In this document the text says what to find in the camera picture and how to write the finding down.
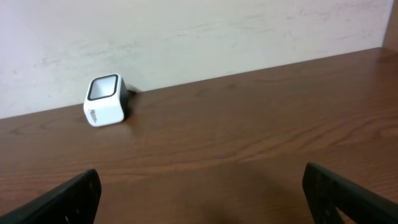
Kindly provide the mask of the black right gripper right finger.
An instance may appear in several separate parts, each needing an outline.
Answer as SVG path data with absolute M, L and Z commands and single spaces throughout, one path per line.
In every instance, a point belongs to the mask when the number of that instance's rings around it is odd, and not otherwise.
M 307 163 L 302 187 L 315 223 L 397 223 L 397 204 L 316 164 Z

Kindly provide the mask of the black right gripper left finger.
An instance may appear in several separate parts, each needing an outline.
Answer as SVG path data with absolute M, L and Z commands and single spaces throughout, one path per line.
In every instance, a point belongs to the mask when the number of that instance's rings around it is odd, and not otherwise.
M 101 197 L 95 169 L 88 169 L 39 198 L 1 216 L 1 224 L 93 224 Z

